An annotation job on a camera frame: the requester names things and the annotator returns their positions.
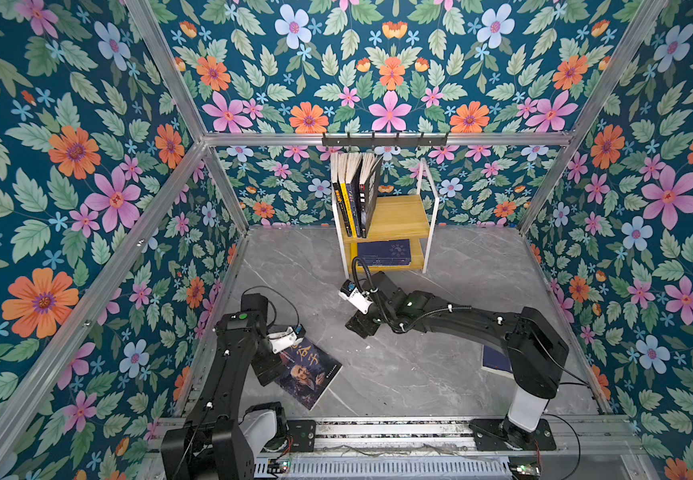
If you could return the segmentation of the dark portrait book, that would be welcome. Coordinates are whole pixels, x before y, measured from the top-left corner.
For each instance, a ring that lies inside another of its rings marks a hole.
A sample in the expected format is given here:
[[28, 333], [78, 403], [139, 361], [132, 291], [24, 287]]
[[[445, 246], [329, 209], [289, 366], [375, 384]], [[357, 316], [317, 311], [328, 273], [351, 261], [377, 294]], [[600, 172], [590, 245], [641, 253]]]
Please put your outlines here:
[[361, 200], [361, 175], [362, 175], [363, 154], [361, 152], [346, 154], [346, 196], [350, 201], [350, 214], [354, 227], [354, 236], [363, 238], [365, 235], [362, 220], [362, 200]]
[[280, 360], [284, 372], [274, 383], [306, 410], [314, 409], [342, 370], [340, 361], [308, 339], [280, 352]]

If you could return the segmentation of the navy book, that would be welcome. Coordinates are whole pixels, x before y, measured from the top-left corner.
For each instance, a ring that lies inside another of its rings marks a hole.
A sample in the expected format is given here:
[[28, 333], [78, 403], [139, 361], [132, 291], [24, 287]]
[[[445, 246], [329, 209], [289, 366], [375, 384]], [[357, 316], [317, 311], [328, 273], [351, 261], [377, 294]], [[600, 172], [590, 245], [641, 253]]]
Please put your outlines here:
[[406, 266], [413, 261], [408, 239], [360, 243], [357, 256], [368, 266]]
[[489, 346], [483, 347], [482, 353], [482, 368], [485, 371], [505, 376], [508, 378], [513, 378], [514, 373], [512, 370], [512, 364], [505, 354], [502, 352], [490, 348]]

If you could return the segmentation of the black book white characters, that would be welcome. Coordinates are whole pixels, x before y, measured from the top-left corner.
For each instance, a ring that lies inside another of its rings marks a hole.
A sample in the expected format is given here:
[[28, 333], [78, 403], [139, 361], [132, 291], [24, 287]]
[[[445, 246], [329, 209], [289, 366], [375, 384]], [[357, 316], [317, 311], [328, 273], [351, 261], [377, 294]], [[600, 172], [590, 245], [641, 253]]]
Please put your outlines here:
[[374, 153], [363, 153], [359, 178], [360, 238], [367, 238], [376, 209], [381, 162]]

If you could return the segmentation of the yellow cartoon cover book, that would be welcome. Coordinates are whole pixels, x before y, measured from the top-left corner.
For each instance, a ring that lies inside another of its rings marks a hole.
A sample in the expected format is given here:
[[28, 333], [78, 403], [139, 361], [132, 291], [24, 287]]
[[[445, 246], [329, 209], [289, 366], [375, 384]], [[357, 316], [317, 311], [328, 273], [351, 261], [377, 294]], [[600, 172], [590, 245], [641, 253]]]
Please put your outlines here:
[[346, 218], [346, 233], [350, 238], [358, 238], [360, 220], [358, 201], [356, 200], [356, 181], [360, 170], [360, 154], [342, 152], [338, 156], [338, 186], [340, 186], [340, 202], [342, 213]]

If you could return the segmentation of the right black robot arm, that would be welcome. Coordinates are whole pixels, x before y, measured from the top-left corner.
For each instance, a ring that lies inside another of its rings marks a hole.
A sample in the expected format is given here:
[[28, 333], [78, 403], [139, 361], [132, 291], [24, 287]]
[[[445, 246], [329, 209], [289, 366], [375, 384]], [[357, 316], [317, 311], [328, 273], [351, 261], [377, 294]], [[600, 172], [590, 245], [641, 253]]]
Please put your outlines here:
[[362, 338], [382, 325], [401, 335], [442, 333], [500, 350], [508, 357], [516, 391], [503, 423], [512, 434], [537, 431], [560, 388], [570, 353], [568, 344], [539, 310], [498, 312], [450, 302], [431, 292], [404, 292], [383, 272], [362, 283], [346, 280], [340, 298], [357, 312], [346, 328]]

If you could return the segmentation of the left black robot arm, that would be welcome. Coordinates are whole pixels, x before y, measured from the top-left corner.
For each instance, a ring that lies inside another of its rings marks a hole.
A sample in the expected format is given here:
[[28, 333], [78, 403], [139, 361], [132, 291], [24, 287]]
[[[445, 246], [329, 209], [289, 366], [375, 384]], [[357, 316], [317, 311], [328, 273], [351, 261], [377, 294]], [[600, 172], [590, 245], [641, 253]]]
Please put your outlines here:
[[282, 361], [268, 340], [270, 302], [242, 296], [240, 310], [216, 328], [218, 345], [202, 393], [184, 426], [166, 432], [160, 446], [168, 479], [252, 479], [256, 456], [288, 440], [282, 404], [270, 402], [240, 412], [244, 382], [254, 370], [266, 385], [282, 375]]

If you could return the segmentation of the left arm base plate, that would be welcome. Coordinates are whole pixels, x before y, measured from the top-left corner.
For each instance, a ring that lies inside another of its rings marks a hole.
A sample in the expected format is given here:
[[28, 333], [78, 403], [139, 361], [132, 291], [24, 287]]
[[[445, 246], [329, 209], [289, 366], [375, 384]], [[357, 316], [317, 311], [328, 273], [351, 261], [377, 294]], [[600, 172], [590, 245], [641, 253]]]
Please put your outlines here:
[[314, 420], [288, 420], [278, 428], [262, 451], [283, 454], [288, 452], [313, 452], [318, 423]]

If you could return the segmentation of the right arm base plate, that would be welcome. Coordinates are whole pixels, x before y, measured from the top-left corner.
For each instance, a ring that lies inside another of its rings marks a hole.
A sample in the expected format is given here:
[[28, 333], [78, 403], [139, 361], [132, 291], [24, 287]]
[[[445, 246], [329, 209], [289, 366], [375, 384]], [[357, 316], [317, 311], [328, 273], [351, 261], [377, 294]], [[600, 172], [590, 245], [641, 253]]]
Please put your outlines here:
[[526, 432], [507, 418], [484, 418], [469, 421], [479, 451], [556, 451], [557, 444], [550, 423], [542, 419], [536, 430]]

